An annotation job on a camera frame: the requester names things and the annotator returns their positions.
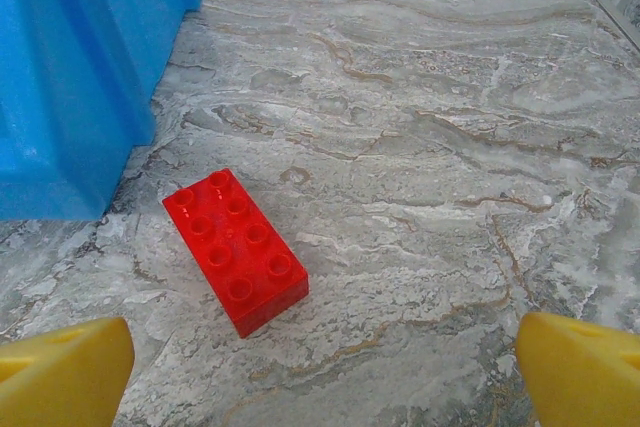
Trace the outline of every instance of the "toy brick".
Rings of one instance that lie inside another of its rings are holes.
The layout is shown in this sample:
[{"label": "toy brick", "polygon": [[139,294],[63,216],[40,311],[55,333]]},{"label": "toy brick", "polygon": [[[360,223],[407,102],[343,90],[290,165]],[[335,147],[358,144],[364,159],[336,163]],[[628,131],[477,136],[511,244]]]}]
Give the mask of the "toy brick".
[{"label": "toy brick", "polygon": [[309,293],[306,270],[229,169],[162,203],[240,337]]}]

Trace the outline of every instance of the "floor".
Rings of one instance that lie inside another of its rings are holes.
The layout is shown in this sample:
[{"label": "floor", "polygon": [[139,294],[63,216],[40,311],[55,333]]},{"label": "floor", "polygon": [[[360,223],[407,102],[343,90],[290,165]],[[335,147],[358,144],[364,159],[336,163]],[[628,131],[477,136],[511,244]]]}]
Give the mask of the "floor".
[{"label": "floor", "polygon": [[[592,0],[205,0],[97,223],[0,225],[0,340],[124,316],[116,426],[533,426],[530,310],[640,332],[640,56]],[[311,294],[238,339],[160,200],[230,166]]]}]

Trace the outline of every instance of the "marble veining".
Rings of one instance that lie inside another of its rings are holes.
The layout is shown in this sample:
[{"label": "marble veining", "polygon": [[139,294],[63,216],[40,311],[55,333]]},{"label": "marble veining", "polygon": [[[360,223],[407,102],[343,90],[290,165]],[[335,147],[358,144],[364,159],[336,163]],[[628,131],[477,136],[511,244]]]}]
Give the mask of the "marble veining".
[{"label": "marble veining", "polygon": [[[527,311],[640,332],[640,58],[592,0],[204,0],[100,222],[0,224],[0,340],[122,315],[116,426],[533,426]],[[249,339],[160,200],[229,166],[310,272]]]}]

